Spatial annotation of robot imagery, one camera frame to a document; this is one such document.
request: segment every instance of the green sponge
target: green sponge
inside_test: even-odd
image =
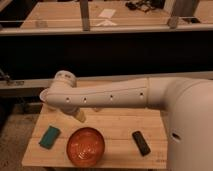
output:
[[[46,149],[51,149],[51,147],[53,146],[55,140],[57,139],[60,133],[61,131],[58,128],[49,126],[49,128],[44,133],[42,139],[39,142],[40,146]]]

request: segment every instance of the wooden tabletop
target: wooden tabletop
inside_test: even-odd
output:
[[[103,84],[100,81],[81,81],[80,86]],[[81,127],[99,130],[105,139],[105,153],[97,168],[153,168],[165,169],[167,161],[167,137],[157,110],[83,108],[86,122],[80,123],[72,116],[43,105],[34,132],[26,149],[23,166],[74,167],[66,154],[71,134]],[[61,130],[52,149],[38,144],[49,125]],[[151,153],[143,157],[132,139],[132,132],[141,131]]]
[[[144,13],[131,11],[125,6],[126,1],[92,1],[89,2],[91,26],[103,22],[99,17],[104,9],[114,9],[116,12],[110,21],[117,26],[165,25],[169,14],[157,9]],[[31,11],[22,28],[35,28],[36,21],[42,19],[48,27],[81,27],[80,6],[78,2],[41,2]]]
[[[201,23],[213,24],[213,0],[200,1],[195,12],[195,17],[197,17]]]

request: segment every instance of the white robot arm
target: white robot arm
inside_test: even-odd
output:
[[[72,114],[77,107],[165,110],[169,116],[169,171],[213,170],[213,81],[141,78],[76,88],[75,76],[59,71],[45,102]]]

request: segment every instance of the sticker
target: sticker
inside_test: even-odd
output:
[[[96,26],[117,26],[116,23],[113,23],[112,21],[106,19],[100,23],[98,23]]]
[[[112,18],[112,16],[115,14],[115,11],[114,9],[104,9],[99,17],[103,17],[103,18]]]

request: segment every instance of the orange bowl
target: orange bowl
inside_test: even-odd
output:
[[[92,167],[103,156],[104,138],[94,128],[85,127],[75,131],[67,143],[67,155],[77,167]]]

